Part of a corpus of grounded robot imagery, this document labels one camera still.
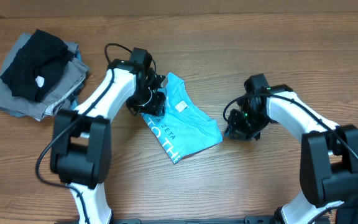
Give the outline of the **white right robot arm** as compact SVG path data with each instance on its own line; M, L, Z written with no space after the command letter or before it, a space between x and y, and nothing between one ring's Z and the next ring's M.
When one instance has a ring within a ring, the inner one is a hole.
M225 108L225 136L260 139L270 123L279 123L301 144L298 195L273 215L247 216L245 223L329 223L332 210L348 209L358 220L358 129L341 126L307 106L288 85L271 86L264 74L244 82L245 94L234 99L238 109Z

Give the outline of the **light blue printed t-shirt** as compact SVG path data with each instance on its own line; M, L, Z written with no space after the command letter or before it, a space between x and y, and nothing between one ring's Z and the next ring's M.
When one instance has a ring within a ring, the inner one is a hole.
M201 111L188 96L185 81L174 73L167 75L168 83L160 90L165 94L165 114L142 114L170 160L196 154L223 141L217 121Z

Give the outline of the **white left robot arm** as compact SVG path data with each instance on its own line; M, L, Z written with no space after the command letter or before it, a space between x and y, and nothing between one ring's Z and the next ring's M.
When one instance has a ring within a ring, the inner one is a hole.
M129 60L109 61L100 86L73 110L57 113L53 127L50 170L75 200L78 223L114 223L104 189L111 166L111 123L126 105L133 116L160 116L167 82L153 68L145 49L134 48Z

